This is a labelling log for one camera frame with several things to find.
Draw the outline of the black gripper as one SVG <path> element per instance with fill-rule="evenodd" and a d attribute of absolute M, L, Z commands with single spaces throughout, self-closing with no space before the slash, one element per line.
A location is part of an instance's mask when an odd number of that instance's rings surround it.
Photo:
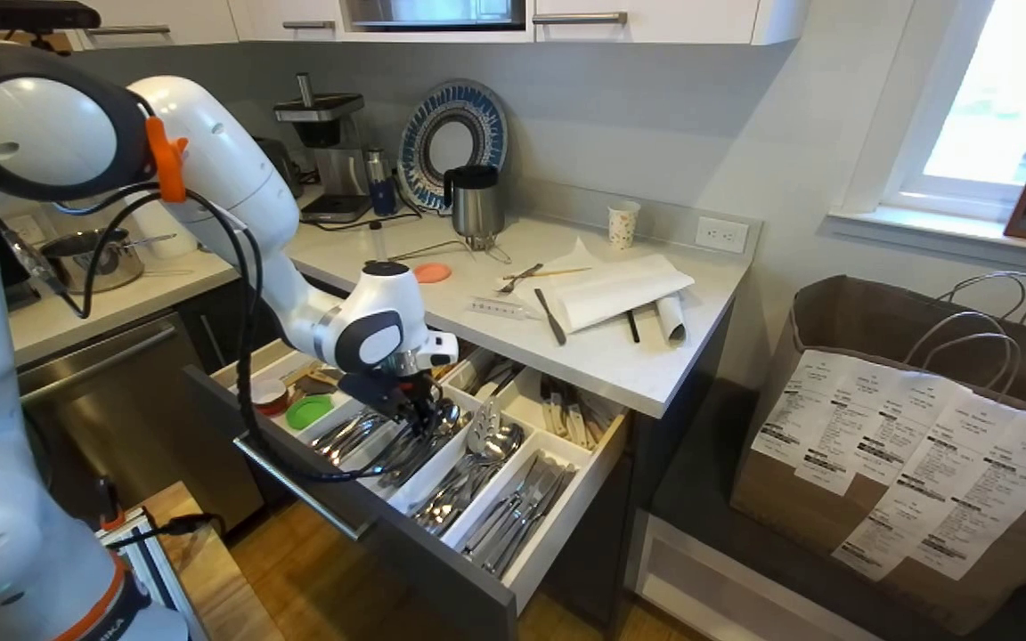
<path fill-rule="evenodd" d="M 431 429 L 443 421 L 426 375 L 349 370 L 339 388 L 373 412 L 418 429 Z"/>

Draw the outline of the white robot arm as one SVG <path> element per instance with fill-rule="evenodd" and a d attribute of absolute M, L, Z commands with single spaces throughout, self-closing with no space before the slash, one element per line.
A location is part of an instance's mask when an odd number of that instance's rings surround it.
<path fill-rule="evenodd" d="M 27 320 L 0 276 L 0 641 L 187 641 L 187 621 L 48 495 L 16 370 L 164 312 L 194 293 L 187 266 L 210 260 L 235 269 L 245 312 L 273 312 L 292 349 L 364 382 L 373 403 L 418 406 L 414 382 L 457 342 L 426 325 L 422 293 L 394 260 L 365 264 L 349 295 L 313 289 L 288 256 L 292 188 L 235 115 L 180 75 L 116 86 L 0 39 L 0 235 L 31 204 L 89 225 L 148 209 L 184 248 L 115 289 L 40 266 L 57 302 Z"/>

